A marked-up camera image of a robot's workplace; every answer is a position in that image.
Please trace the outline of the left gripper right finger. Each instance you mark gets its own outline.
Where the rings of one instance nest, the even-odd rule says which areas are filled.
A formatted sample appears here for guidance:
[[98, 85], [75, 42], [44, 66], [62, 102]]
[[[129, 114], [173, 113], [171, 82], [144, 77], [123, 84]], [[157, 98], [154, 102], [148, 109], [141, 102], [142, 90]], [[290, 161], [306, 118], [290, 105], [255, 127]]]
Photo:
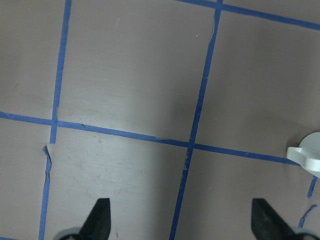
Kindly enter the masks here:
[[257, 240], [318, 240], [301, 228], [290, 227], [264, 198], [251, 201], [251, 231]]

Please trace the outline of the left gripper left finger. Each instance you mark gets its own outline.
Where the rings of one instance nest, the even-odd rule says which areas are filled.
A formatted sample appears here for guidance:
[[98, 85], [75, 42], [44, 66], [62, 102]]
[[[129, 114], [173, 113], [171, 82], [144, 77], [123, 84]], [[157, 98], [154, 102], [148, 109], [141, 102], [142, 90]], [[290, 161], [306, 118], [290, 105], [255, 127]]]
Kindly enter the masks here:
[[110, 198], [99, 198], [82, 227], [77, 231], [71, 229], [59, 232], [55, 240], [108, 240], [111, 234]]

